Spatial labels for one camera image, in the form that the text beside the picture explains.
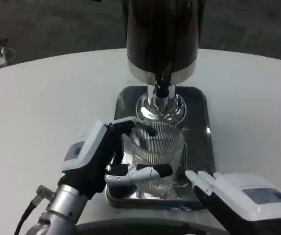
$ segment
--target coffee machine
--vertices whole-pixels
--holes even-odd
[[[186,144],[174,185],[164,197],[136,187],[108,187],[107,198],[118,207],[200,209],[185,170],[215,170],[207,102],[199,89],[176,85],[195,71],[205,0],[122,0],[122,7],[129,71],[147,86],[119,94],[115,119],[137,116],[176,125]],[[114,159],[116,164],[130,161],[128,150]]]

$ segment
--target metal base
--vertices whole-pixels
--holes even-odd
[[[117,98],[115,119],[135,116],[136,103],[146,90],[146,86],[125,88]],[[199,89],[194,87],[176,87],[176,93],[183,98],[187,113],[181,122],[186,147],[176,172],[175,184],[162,198],[141,193],[136,190],[136,187],[107,187],[106,196],[114,207],[183,210],[203,208],[186,179],[185,170],[215,172],[206,98]],[[122,162],[131,163],[130,153],[124,153]]]

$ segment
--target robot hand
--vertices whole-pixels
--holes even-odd
[[[128,185],[149,180],[157,180],[172,174],[168,164],[143,165],[132,167],[121,164],[123,157],[122,135],[130,135],[133,127],[141,120],[126,117],[108,125],[94,122],[84,130],[70,146],[64,162],[56,192],[40,186],[37,196],[24,212],[15,235],[19,234],[23,222],[43,198],[50,201],[38,221],[27,235],[70,235],[76,233],[76,223],[87,203],[95,193],[102,192],[109,185]],[[149,135],[157,132],[150,127]],[[106,167],[113,164],[110,171]]]
[[[92,128],[87,128],[69,148],[58,186],[68,185],[91,199],[95,193],[104,190],[106,183],[133,184],[171,175],[172,168],[167,164],[121,165],[122,135],[129,136],[133,127],[140,122],[136,117],[125,117],[108,125],[100,121],[93,123]],[[156,130],[150,127],[145,131],[150,135],[156,134]],[[113,158],[109,173],[106,167]]]

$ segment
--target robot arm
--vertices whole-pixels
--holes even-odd
[[[188,170],[202,204],[231,235],[281,235],[281,191],[257,175]]]
[[[50,201],[38,224],[29,229],[27,235],[72,235],[76,233],[76,223],[87,203],[95,193],[102,192],[109,185],[127,185],[157,180],[172,174],[168,164],[132,167],[119,164],[123,155],[122,134],[130,135],[132,128],[141,122],[136,117],[115,120],[108,125],[99,120],[84,129],[84,132],[70,146],[64,162],[56,192],[40,186],[37,196],[23,214],[15,235],[19,234],[23,222],[43,198]],[[156,130],[146,129],[150,135]],[[106,167],[113,157],[110,171]]]

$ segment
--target ribbed glass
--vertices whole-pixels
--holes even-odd
[[[134,165],[171,165],[173,169],[171,176],[137,185],[142,192],[162,196],[173,184],[184,146],[183,135],[173,125],[152,121],[137,125],[133,129],[130,138]]]

